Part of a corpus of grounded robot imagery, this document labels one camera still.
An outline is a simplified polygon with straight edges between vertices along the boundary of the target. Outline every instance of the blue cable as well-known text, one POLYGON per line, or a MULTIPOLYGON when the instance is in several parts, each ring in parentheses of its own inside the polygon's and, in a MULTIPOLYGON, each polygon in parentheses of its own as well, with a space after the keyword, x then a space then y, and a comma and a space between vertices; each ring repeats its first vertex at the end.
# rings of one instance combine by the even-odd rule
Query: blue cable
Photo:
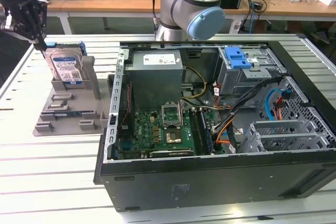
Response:
POLYGON ((270 96, 271 96, 275 91, 280 92, 280 94, 283 93, 283 91, 280 90, 280 89, 272 89, 272 90, 267 94, 266 99, 265 99, 265 110, 266 110, 266 113, 267 113, 267 115, 268 115, 268 117, 269 117, 269 119, 270 119, 271 121, 274 121, 274 117, 271 115, 271 112, 270 112, 268 103, 269 103, 269 98, 270 98, 270 96))
POLYGON ((250 31, 248 32, 249 34, 250 34, 251 31, 252 31, 253 21, 254 21, 254 4, 253 4, 253 2, 251 2, 251 4, 252 4, 252 15, 251 15, 252 22, 251 22, 251 24, 250 24, 250 31))

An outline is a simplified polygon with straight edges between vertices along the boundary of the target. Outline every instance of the label sticker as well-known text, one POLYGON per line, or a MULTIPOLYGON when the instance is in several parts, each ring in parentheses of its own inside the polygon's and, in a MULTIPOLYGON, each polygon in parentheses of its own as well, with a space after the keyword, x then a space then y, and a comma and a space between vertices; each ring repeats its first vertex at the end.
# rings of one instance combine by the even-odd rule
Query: label sticker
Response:
POLYGON ((145 55, 143 56, 144 65, 175 65, 175 56, 167 55, 145 55))
POLYGON ((54 58, 54 66, 63 82, 68 84, 80 84, 83 79, 79 70, 75 67, 76 59, 74 57, 54 58))
POLYGON ((214 88, 214 93, 215 93, 215 96, 219 96, 219 88, 214 88))
POLYGON ((235 154, 236 153, 236 149, 230 144, 230 146, 229 146, 229 149, 230 149, 230 151, 233 153, 233 154, 235 154))
POLYGON ((258 60, 255 58, 247 58, 247 61, 248 62, 258 62, 258 60))
POLYGON ((67 114, 54 114, 54 116, 68 116, 67 114))

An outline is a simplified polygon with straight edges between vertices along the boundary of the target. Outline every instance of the workbench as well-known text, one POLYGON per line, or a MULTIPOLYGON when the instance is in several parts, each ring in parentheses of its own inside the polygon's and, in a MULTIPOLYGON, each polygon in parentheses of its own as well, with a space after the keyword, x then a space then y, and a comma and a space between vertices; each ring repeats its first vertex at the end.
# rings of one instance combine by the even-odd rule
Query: workbench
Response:
MULTIPOLYGON (((48 36, 46 41, 82 40, 88 55, 96 59, 98 78, 105 79, 114 73, 120 41, 153 39, 152 35, 65 35, 48 36)), ((276 40, 293 57, 318 57, 315 68, 323 64, 334 68, 313 44, 295 35, 218 35, 213 39, 276 40)), ((33 136, 51 78, 47 62, 31 46, 0 89, 0 223, 335 222, 336 180, 305 199, 117 213, 105 188, 92 182, 100 135, 33 136)))
MULTIPOLYGON (((336 22, 336 6, 319 1, 289 2, 288 0, 265 0, 266 11, 261 20, 299 20, 336 22)), ((241 0, 239 9, 225 9, 226 19, 232 19, 231 34, 238 33, 240 22, 248 13, 247 0, 241 0)), ((160 0, 155 0, 155 12, 160 16, 160 0)), ((58 17, 65 34, 72 34, 69 17, 102 17, 108 28, 108 17, 150 18, 152 0, 50 0, 48 16, 58 17)))

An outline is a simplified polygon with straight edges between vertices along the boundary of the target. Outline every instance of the motherboard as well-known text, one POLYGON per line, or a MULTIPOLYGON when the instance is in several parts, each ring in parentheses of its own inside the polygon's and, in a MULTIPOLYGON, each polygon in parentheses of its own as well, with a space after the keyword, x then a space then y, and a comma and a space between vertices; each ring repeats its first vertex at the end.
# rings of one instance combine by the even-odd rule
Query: motherboard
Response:
POLYGON ((120 140, 119 159, 198 155, 203 148, 198 141, 202 139, 194 124, 199 123, 204 134, 209 134, 215 120, 211 110, 202 111, 204 122, 198 122, 196 114, 192 110, 137 111, 133 135, 120 140))

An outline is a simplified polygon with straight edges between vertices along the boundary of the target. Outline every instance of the power supply label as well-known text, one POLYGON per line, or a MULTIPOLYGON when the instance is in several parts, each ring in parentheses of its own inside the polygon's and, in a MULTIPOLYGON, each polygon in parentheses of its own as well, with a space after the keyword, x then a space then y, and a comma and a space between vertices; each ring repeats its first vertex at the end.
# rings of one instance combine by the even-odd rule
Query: power supply label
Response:
POLYGON ((175 56, 173 54, 167 55, 145 55, 143 56, 144 65, 174 65, 175 56))
POLYGON ((66 84, 81 84, 83 79, 79 70, 75 67, 74 57, 54 58, 54 66, 61 80, 66 84))

